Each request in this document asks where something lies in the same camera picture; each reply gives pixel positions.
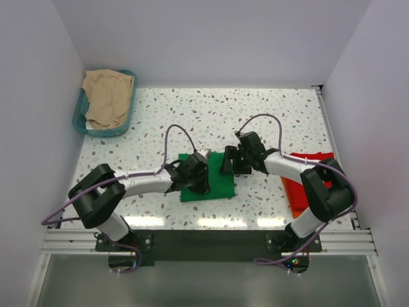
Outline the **green t shirt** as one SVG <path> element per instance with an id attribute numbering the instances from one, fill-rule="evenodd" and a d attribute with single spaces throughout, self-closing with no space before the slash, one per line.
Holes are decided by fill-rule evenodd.
<path id="1" fill-rule="evenodd" d="M 223 153 L 212 152 L 209 158 L 208 183 L 210 186 L 210 192 L 207 194 L 198 194 L 190 191 L 189 189 L 184 189 L 180 192 L 180 201 L 182 203 L 192 201 L 220 200 L 232 198 L 236 195 L 233 173 L 230 172 L 224 175 L 219 173 L 223 157 Z"/>

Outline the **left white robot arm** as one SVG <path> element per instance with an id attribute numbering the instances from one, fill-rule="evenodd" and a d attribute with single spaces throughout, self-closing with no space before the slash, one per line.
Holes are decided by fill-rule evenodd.
<path id="1" fill-rule="evenodd" d="M 211 150 L 202 148 L 184 161 L 166 164 L 158 173 L 117 173 L 108 164 L 100 164 L 69 191 L 68 198 L 86 229 L 96 228 L 118 251 L 125 251 L 132 245 L 132 235 L 125 219 L 114 212 L 120 201 L 131 196 L 167 194 L 185 188 L 206 194 L 210 191 L 210 156 Z"/>

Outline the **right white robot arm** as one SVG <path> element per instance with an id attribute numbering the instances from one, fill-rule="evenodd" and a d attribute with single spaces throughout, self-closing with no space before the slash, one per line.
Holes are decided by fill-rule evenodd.
<path id="1" fill-rule="evenodd" d="M 357 204 L 357 192 L 335 159 L 301 159 L 284 154 L 280 147 L 267 149 L 254 131 L 237 132 L 236 137 L 236 146 L 224 148 L 219 173 L 250 175 L 258 171 L 284 177 L 303 187 L 308 208 L 285 228 L 288 249 L 300 251 L 309 236 Z"/>

